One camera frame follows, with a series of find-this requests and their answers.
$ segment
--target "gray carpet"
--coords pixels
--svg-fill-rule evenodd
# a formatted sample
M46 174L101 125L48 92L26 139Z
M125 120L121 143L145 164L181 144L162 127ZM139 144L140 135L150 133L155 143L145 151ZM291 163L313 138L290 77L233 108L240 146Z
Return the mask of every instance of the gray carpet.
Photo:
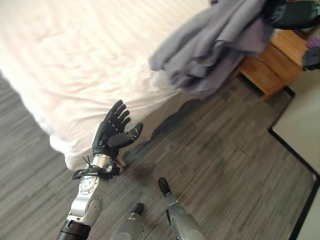
M126 155L90 239L108 240L142 202L144 239L173 240L157 186L164 176L208 240L287 240L314 181L266 131L288 101L282 92L262 102L234 79L187 103ZM0 240L56 239L78 182L1 79L0 136Z

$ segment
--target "gray cloth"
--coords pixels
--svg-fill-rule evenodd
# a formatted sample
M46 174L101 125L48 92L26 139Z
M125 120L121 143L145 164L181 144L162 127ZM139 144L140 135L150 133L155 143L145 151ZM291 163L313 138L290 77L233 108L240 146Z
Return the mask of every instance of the gray cloth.
M220 0L173 33L149 59L171 85L206 97L217 90L244 56L259 55L273 28L260 17L265 0Z

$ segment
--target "robotic thumb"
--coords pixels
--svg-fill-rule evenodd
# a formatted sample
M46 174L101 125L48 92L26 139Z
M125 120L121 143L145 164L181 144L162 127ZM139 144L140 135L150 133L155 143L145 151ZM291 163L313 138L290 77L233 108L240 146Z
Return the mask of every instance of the robotic thumb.
M121 149L130 144L133 144L140 136L144 125L138 123L134 128L129 131L118 133L109 138L107 145L109 148Z

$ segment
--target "white wall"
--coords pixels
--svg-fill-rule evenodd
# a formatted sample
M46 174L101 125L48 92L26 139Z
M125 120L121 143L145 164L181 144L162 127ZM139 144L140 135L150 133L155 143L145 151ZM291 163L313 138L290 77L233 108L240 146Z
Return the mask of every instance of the white wall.
M320 239L320 189L312 203L297 240Z
M290 88L296 97L273 130L320 173L320 70L304 72Z

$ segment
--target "robot leg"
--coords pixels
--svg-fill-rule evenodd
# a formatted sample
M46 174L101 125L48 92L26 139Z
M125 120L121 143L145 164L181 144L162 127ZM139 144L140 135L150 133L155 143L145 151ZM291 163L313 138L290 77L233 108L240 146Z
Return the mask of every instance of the robot leg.
M142 223L141 214L144 210L144 205L138 203L127 220L125 220L116 234L113 235L112 240L142 240L144 234L144 226Z
M159 187L168 206L166 215L172 225L173 234L179 240L206 240L203 231L192 215L180 205L173 196L167 181L159 179Z

